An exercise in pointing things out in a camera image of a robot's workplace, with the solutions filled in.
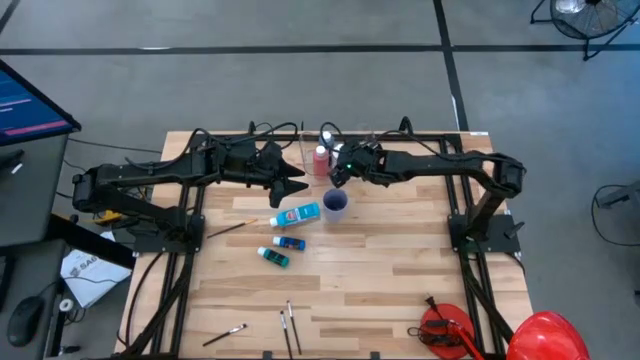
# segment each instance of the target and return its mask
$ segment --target wooden table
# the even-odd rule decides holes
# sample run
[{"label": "wooden table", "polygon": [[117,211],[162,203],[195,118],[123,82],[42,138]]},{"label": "wooden table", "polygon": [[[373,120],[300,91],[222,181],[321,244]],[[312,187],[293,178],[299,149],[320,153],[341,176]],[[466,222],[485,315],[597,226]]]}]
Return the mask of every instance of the wooden table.
[{"label": "wooden table", "polygon": [[[163,160],[178,155],[189,134],[168,133]],[[491,151],[486,134],[461,133],[461,137],[465,151]],[[383,145],[386,149],[427,154],[412,142]],[[302,168],[297,143],[284,151],[284,158]],[[340,224],[319,220],[284,230],[272,228],[269,218],[278,211],[320,202],[332,187],[328,180],[311,176],[300,181],[309,183],[309,189],[286,197],[278,210],[269,207],[268,192],[258,187],[222,183],[207,188],[205,233],[251,218],[258,221],[204,240],[195,258],[180,357],[260,358],[264,350],[271,350],[275,357],[286,358],[279,311],[285,309],[289,299],[294,305],[302,357],[368,358],[371,351],[380,351],[387,359],[434,358],[406,331],[419,325],[427,310],[427,293],[439,303],[466,310],[459,261],[451,249],[447,228],[450,208],[444,177],[415,178],[388,189],[352,179],[343,187],[350,203]],[[455,182],[464,209],[460,180],[455,178]],[[471,185],[477,200],[482,190],[473,180]],[[156,186],[153,202],[176,205],[179,193],[178,185]],[[290,257],[286,269],[256,253],[260,246],[272,246],[275,235],[307,241],[304,252],[274,248]],[[153,257],[144,255],[136,263],[121,334],[133,291]],[[157,309],[166,259],[165,255],[156,263],[142,287],[134,312],[133,336]],[[532,314],[522,270],[503,254],[487,254],[487,261],[497,307],[515,330]],[[481,314],[485,343],[489,344],[489,328],[484,312]],[[173,318],[172,311],[165,328],[165,351]],[[206,340],[241,323],[249,327],[202,347]],[[295,353],[295,341],[290,336]]]}]

